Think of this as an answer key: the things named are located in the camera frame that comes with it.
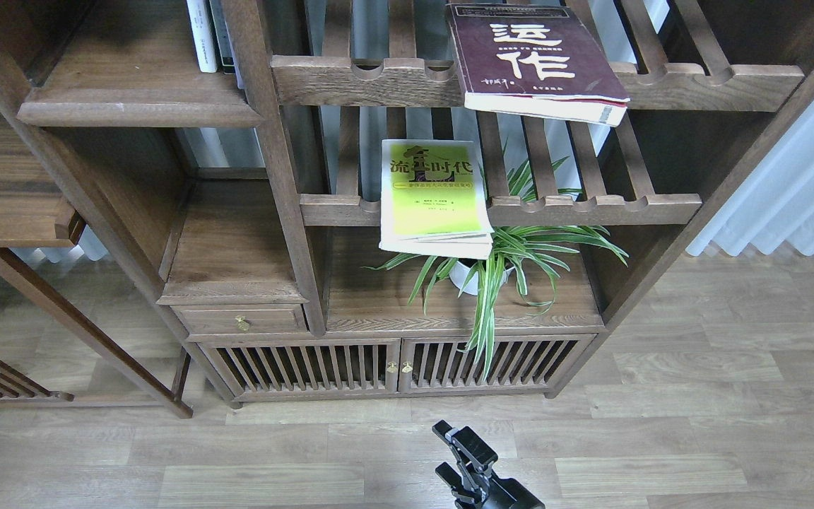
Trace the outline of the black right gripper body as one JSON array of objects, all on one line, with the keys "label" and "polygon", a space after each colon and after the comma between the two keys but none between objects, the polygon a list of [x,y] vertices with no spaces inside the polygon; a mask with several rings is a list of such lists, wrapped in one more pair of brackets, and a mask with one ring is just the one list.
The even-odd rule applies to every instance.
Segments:
[{"label": "black right gripper body", "polygon": [[543,508],[545,505],[514,478],[500,478],[493,470],[498,456],[471,428],[455,435],[459,450],[452,452],[458,471],[443,462],[436,474],[448,484],[458,508]]}]

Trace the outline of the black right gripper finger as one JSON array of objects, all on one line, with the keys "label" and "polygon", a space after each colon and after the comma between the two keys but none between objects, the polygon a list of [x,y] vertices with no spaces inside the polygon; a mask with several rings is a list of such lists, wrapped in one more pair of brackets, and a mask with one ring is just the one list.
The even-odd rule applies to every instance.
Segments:
[{"label": "black right gripper finger", "polygon": [[450,426],[445,420],[440,420],[432,426],[433,434],[439,439],[442,439],[442,441],[452,449],[452,452],[459,450],[458,442],[456,442],[455,439],[455,435],[459,431],[461,431],[461,429]]}]

